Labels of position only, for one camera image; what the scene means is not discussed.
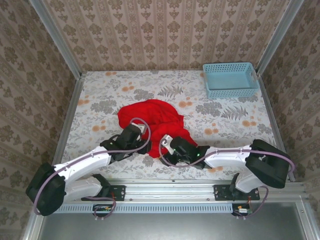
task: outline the red towel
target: red towel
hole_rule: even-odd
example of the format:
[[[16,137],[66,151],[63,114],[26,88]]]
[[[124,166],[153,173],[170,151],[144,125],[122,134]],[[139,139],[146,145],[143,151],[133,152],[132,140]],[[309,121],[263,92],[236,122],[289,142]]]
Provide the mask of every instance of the red towel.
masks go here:
[[[169,103],[161,100],[150,99],[147,101],[137,102],[122,107],[118,112],[119,125],[125,128],[129,125],[132,118],[141,118],[149,124],[151,129],[152,148],[149,155],[153,158],[160,157],[159,142],[168,134],[172,138],[182,137],[189,143],[197,146],[190,137],[190,133],[184,129],[184,116],[179,115],[176,109]],[[142,136],[142,139],[148,138],[148,131]]]

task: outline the gray leaf pattern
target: gray leaf pattern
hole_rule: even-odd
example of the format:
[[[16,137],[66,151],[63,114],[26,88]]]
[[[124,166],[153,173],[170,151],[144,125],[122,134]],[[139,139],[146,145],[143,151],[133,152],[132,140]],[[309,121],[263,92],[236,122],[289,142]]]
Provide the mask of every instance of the gray leaf pattern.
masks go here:
[[[250,98],[208,99],[203,72],[198,70],[95,71],[86,74],[62,161],[120,134],[118,111],[147,99],[171,104],[184,116],[184,127],[199,145],[231,148],[251,144],[256,138],[275,144],[260,91]],[[4,133],[3,137],[10,138],[8,131]],[[231,166],[172,168],[148,154],[134,154],[93,173],[117,179],[230,180],[239,171]],[[23,179],[15,176],[14,184],[24,184]]]

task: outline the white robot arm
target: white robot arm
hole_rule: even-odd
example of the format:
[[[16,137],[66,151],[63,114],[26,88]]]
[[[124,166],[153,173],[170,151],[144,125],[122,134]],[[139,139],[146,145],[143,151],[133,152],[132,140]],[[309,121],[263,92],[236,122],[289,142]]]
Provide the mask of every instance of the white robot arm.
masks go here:
[[[82,156],[54,166],[42,164],[27,187],[26,194],[32,202],[37,202],[36,207],[43,216],[52,214],[67,201],[94,196],[106,197],[110,184],[102,175],[80,178],[133,153],[149,152],[151,142],[142,140],[145,129],[146,126],[132,122],[120,135],[103,141],[100,146]]]
[[[198,169],[220,166],[243,168],[232,181],[234,193],[237,190],[249,193],[263,185],[279,189],[285,187],[290,164],[283,158],[290,157],[263,140],[257,139],[251,145],[235,148],[195,147],[181,137],[172,138],[169,135],[162,140],[161,145],[168,150],[167,154],[161,156],[165,165],[199,162],[194,165]]]
[[[54,166],[44,163],[31,180],[26,194],[33,202],[37,202],[36,207],[43,216],[52,214],[66,201],[91,196],[106,197],[110,184],[100,174],[80,178],[95,169],[131,156],[135,150],[139,154],[148,153],[151,142],[142,140],[144,131],[144,125],[131,123],[120,135],[103,141],[100,146],[80,157]],[[261,153],[263,150],[287,158],[289,156],[262,140],[254,140],[251,145],[243,147],[216,148],[194,146],[181,137],[172,138],[166,135],[161,144],[168,150],[167,154],[161,156],[165,165],[169,163],[174,166],[178,162],[184,162],[194,163],[199,169],[220,166],[243,167],[245,170],[236,174],[230,185],[232,196],[249,193],[262,185],[274,188],[285,186],[289,163],[275,156],[265,156],[252,151],[259,150]]]

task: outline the blue basket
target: blue basket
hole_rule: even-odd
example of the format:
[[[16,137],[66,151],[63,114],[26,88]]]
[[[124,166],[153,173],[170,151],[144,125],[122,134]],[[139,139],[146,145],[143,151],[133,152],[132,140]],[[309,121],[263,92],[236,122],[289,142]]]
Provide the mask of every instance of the blue basket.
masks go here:
[[[251,97],[259,89],[250,62],[204,64],[203,71],[209,99]]]

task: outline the wall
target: wall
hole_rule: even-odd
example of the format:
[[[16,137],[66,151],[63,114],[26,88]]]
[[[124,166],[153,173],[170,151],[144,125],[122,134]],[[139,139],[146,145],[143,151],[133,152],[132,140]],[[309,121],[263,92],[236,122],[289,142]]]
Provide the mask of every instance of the wall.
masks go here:
[[[263,73],[295,176],[320,219],[320,1],[305,0]]]
[[[257,65],[289,0],[44,0],[83,71]]]
[[[51,162],[75,79],[26,0],[0,1],[0,240],[19,239],[36,169]]]

